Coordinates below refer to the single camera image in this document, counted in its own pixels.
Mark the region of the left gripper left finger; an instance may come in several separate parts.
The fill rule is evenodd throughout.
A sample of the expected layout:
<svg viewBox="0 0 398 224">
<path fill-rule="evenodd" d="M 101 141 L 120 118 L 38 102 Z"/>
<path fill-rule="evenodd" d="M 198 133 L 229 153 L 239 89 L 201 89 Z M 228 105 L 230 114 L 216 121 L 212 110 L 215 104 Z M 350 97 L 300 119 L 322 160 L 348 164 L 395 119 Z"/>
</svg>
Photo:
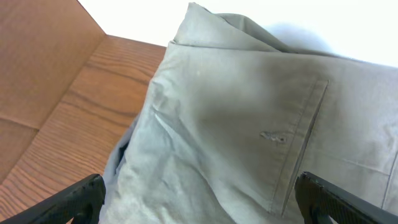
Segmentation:
<svg viewBox="0 0 398 224">
<path fill-rule="evenodd" d="M 1 224 L 97 224 L 106 189 L 99 174 L 91 174 Z"/>
</svg>

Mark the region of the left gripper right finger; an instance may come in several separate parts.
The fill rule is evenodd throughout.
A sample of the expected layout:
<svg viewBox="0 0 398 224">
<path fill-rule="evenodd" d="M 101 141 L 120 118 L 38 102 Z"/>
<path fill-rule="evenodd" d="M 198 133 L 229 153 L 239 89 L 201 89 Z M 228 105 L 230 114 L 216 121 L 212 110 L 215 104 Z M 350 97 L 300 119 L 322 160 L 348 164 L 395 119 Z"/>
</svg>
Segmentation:
<svg viewBox="0 0 398 224">
<path fill-rule="evenodd" d="M 397 216 L 310 173 L 295 182 L 295 197 L 305 224 L 397 224 Z"/>
</svg>

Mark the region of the khaki green shorts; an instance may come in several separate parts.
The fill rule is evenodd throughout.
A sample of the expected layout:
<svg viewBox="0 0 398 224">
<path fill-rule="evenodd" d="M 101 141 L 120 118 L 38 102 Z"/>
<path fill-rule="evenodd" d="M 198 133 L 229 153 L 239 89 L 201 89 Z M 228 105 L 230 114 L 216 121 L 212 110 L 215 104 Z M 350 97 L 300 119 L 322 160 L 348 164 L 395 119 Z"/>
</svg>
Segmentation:
<svg viewBox="0 0 398 224">
<path fill-rule="evenodd" d="M 198 4 L 111 153 L 101 223 L 302 223 L 309 171 L 397 213 L 397 70 Z"/>
</svg>

